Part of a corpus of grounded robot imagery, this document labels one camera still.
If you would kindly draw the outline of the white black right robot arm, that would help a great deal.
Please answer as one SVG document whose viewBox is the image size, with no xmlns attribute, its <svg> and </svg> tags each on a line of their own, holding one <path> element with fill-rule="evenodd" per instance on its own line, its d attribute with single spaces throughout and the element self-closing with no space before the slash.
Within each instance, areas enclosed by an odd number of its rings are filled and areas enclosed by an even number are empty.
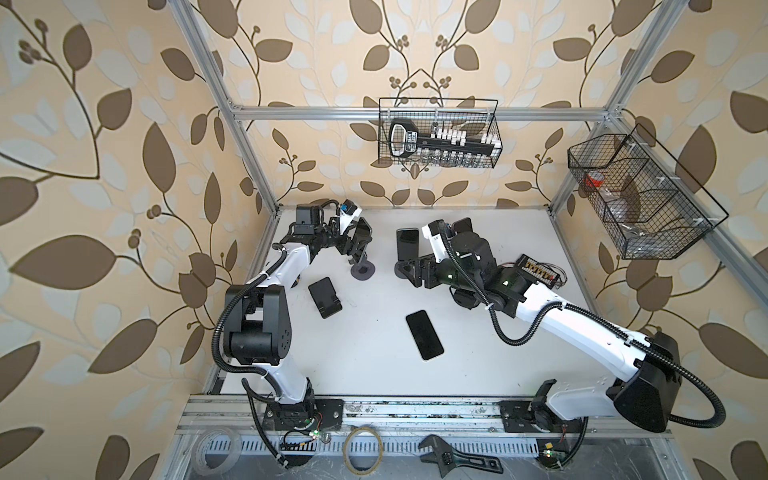
<svg viewBox="0 0 768 480">
<path fill-rule="evenodd" d="M 582 383 L 544 381 L 523 421 L 552 432 L 573 421 L 621 417 L 653 433 L 664 432 L 670 423 L 714 429 L 725 422 L 723 402 L 681 365 L 673 337 L 629 330 L 564 299 L 554 289 L 556 271 L 527 256 L 511 266 L 498 264 L 468 218 L 453 224 L 438 219 L 418 232 L 432 251 L 412 262 L 415 287 L 446 285 L 458 305 L 483 307 L 508 346 L 521 347 L 546 331 L 608 371 L 606 377 Z"/>
</svg>

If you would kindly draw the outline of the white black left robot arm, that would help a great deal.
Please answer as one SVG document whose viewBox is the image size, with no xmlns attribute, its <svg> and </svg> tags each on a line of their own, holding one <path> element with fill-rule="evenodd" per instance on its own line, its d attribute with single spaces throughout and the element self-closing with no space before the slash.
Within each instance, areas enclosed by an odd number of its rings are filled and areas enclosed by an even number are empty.
<svg viewBox="0 0 768 480">
<path fill-rule="evenodd" d="M 350 200 L 296 207 L 295 221 L 272 248 L 278 259 L 256 278 L 230 286 L 213 330 L 216 366 L 239 374 L 246 395 L 267 406 L 276 421 L 297 427 L 318 417 L 311 381 L 289 357 L 292 325 L 287 290 L 324 249 L 348 258 L 350 273 L 366 281 L 375 273 L 366 249 L 372 228 Z"/>
</svg>

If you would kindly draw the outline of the dark phone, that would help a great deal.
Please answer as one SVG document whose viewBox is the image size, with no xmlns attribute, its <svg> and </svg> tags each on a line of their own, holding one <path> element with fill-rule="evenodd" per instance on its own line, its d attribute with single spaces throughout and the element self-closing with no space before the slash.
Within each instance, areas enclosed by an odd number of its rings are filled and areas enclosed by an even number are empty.
<svg viewBox="0 0 768 480">
<path fill-rule="evenodd" d="M 367 245 L 372 241 L 372 228 L 365 218 L 360 218 L 354 228 L 350 255 L 359 259 L 365 253 Z"/>
</svg>

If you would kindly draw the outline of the silver-edged black phone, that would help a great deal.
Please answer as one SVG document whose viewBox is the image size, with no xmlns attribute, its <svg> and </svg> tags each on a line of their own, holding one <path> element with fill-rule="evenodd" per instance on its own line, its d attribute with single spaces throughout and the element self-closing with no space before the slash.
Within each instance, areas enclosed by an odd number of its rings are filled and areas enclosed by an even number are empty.
<svg viewBox="0 0 768 480">
<path fill-rule="evenodd" d="M 444 354 L 444 347 L 426 311 L 419 310 L 407 315 L 406 323 L 424 361 Z"/>
</svg>

